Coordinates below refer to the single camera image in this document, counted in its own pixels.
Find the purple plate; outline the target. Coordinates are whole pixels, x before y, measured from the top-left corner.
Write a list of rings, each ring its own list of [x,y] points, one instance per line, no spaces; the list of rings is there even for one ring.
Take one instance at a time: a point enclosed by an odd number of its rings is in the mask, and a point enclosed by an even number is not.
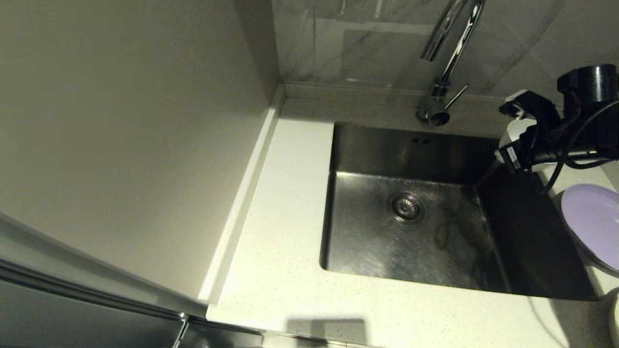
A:
[[[577,184],[564,191],[560,207],[588,256],[619,277],[619,194],[597,185]]]

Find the beige plate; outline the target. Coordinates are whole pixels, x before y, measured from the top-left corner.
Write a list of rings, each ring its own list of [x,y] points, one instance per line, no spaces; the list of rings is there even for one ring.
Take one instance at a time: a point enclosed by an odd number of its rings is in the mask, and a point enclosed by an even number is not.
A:
[[[609,310],[608,328],[613,348],[619,348],[619,290],[615,293]]]

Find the stainless steel sink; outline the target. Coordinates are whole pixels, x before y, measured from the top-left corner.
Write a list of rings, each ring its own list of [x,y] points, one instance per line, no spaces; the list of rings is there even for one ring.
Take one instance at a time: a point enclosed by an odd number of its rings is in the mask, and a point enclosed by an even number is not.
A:
[[[498,140],[335,125],[320,265],[332,272],[477,291],[594,301],[553,200],[495,163]],[[424,220],[399,223],[409,191]]]

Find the chrome gooseneck faucet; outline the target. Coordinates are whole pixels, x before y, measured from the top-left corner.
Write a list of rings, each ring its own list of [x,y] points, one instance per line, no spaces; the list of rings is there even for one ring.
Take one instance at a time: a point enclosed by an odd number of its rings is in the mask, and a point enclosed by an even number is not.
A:
[[[446,100],[447,93],[451,88],[451,77],[460,62],[463,53],[473,36],[474,30],[486,8],[487,0],[449,0],[443,9],[442,15],[433,28],[427,40],[421,59],[432,62],[437,57],[447,37],[452,31],[458,16],[462,13],[465,6],[466,22],[458,36],[458,40],[453,48],[443,71],[433,80],[424,99],[419,103],[415,116],[421,123],[440,127],[450,121],[449,110],[444,107],[449,102]]]

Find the round metal drain strainer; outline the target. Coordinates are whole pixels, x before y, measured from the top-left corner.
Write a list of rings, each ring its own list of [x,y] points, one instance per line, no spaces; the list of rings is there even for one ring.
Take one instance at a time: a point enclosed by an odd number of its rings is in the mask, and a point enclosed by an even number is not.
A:
[[[404,224],[420,223],[426,214],[424,201],[409,191],[397,191],[391,194],[387,198],[386,209],[391,218]]]

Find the under-counter cabinet front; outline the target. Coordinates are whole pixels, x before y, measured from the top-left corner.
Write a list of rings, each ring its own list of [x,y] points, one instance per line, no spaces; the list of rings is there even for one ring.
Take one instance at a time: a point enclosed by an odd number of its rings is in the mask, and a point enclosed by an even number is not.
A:
[[[190,317],[175,348],[262,348],[257,330]]]

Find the beige tall cabinet panel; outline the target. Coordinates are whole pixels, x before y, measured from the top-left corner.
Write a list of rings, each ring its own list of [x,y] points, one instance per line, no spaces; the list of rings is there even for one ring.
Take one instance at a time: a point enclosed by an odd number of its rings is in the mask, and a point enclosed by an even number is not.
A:
[[[214,304],[279,84],[271,0],[0,0],[0,216]]]

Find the grey glossy cabinet door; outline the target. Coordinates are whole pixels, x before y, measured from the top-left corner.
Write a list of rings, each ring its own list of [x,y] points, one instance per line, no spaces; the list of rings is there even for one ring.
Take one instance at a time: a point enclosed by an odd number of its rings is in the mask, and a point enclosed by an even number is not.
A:
[[[206,311],[0,214],[0,348],[172,348]]]

